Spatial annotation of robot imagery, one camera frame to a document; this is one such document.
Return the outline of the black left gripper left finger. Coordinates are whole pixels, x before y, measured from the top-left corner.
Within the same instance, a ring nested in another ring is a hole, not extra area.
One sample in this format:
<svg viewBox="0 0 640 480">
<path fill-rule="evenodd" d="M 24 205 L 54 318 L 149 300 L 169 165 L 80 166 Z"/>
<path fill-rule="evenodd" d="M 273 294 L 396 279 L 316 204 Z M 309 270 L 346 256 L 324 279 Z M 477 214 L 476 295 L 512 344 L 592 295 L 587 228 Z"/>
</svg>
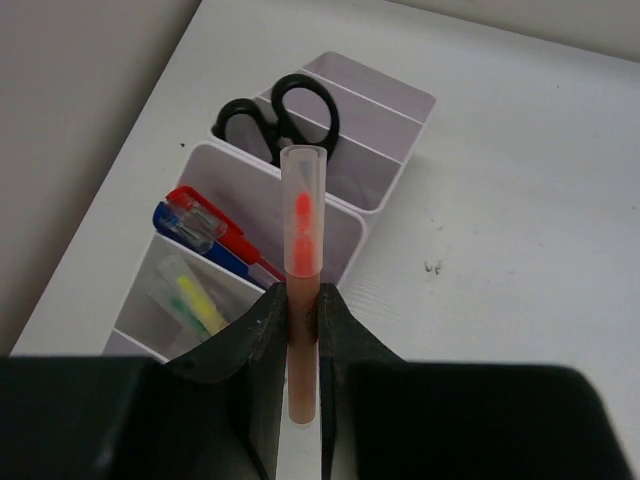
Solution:
<svg viewBox="0 0 640 480">
<path fill-rule="evenodd" d="M 285 289 L 167 363 L 147 356 L 1 362 L 5 479 L 272 479 Z"/>
</svg>

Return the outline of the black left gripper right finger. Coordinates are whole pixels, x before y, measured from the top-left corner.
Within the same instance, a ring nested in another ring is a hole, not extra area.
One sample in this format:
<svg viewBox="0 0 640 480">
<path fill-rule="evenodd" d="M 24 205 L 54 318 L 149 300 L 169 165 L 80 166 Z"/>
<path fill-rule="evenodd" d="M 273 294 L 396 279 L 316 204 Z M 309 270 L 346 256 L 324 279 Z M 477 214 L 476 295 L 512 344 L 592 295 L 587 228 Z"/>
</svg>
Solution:
<svg viewBox="0 0 640 480">
<path fill-rule="evenodd" d="M 559 365 L 400 358 L 325 284 L 318 300 L 325 479 L 629 479 L 604 404 Z"/>
</svg>

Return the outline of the grey green thin pen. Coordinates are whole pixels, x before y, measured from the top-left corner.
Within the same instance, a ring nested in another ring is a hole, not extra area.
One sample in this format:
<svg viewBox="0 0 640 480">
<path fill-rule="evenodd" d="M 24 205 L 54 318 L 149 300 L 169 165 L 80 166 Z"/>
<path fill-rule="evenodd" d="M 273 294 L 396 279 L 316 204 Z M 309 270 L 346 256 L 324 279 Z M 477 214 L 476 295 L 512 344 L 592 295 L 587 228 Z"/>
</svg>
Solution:
<svg viewBox="0 0 640 480">
<path fill-rule="evenodd" d="M 152 277 L 147 283 L 146 292 L 157 305 L 200 342 L 210 338 L 210 334 L 201 322 L 166 280 L 160 277 Z"/>
</svg>

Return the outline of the yellow thin highlighter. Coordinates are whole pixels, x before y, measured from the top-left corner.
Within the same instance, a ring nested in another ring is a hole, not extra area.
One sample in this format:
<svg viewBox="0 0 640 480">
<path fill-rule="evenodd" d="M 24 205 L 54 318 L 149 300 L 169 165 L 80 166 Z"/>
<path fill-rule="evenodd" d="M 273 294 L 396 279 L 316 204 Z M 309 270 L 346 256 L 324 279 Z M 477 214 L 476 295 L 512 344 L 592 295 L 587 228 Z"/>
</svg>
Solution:
<svg viewBox="0 0 640 480">
<path fill-rule="evenodd" d="M 180 295 L 210 337 L 229 325 L 229 321 L 205 291 L 194 271 L 181 257 L 177 255 L 165 257 L 157 264 L 157 270 Z"/>
</svg>

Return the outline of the red gel pen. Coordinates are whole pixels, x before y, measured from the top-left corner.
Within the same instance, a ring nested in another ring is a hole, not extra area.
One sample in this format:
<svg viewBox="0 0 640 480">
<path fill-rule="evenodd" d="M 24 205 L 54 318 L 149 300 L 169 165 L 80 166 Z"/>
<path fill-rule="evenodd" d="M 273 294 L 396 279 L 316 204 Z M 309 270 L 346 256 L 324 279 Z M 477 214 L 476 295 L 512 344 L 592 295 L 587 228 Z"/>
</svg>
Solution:
<svg viewBox="0 0 640 480">
<path fill-rule="evenodd" d="M 264 278 L 267 284 L 284 279 L 236 223 L 190 186 L 166 195 L 154 211 L 153 225 L 161 235 L 242 278 Z"/>
</svg>

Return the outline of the blue gel pen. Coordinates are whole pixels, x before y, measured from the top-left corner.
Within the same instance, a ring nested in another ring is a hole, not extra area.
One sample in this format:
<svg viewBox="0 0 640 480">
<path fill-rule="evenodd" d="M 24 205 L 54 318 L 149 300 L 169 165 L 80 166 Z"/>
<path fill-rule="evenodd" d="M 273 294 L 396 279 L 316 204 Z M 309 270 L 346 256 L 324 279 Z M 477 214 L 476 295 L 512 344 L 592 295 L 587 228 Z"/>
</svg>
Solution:
<svg viewBox="0 0 640 480">
<path fill-rule="evenodd" d="M 268 287 L 277 280 L 262 266 L 250 266 L 225 247 L 221 239 L 232 232 L 231 228 L 196 201 L 189 208 L 161 201 L 152 223 L 161 235 L 259 287 Z"/>
</svg>

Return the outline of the twin orange yellow highlighter pack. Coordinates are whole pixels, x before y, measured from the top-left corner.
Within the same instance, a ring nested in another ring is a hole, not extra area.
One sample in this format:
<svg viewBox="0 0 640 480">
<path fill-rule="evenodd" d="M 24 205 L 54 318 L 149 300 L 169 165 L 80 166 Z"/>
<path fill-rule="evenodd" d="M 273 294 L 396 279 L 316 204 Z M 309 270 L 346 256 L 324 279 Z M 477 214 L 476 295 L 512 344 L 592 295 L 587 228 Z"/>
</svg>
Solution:
<svg viewBox="0 0 640 480">
<path fill-rule="evenodd" d="M 280 153 L 287 301 L 288 414 L 300 426 L 316 412 L 317 299 L 323 269 L 327 152 L 292 145 Z"/>
</svg>

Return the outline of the black handled scissors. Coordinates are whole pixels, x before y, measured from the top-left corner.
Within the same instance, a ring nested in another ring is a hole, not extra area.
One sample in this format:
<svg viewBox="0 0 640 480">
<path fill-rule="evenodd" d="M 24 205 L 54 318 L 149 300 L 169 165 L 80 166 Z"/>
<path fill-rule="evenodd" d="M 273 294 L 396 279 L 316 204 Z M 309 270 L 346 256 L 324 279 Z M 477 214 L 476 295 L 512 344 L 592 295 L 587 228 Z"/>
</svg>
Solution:
<svg viewBox="0 0 640 480">
<path fill-rule="evenodd" d="M 284 105 L 285 95 L 292 90 L 307 90 L 320 98 L 328 109 L 330 126 L 326 136 L 318 141 L 311 142 L 298 128 L 292 114 Z M 295 145 L 311 145 L 324 148 L 327 158 L 333 155 L 340 133 L 340 116 L 337 104 L 329 91 L 317 80 L 300 73 L 291 73 L 280 78 L 271 89 L 271 106 L 275 113 L 276 121 L 269 122 L 257 103 L 249 98 L 237 98 L 226 103 L 219 111 L 211 128 L 211 133 L 225 142 L 227 139 L 227 125 L 229 121 L 238 115 L 247 116 L 257 126 L 264 143 L 266 144 L 271 160 L 269 163 L 276 168 L 280 167 L 280 146 L 283 140 L 290 140 Z"/>
</svg>

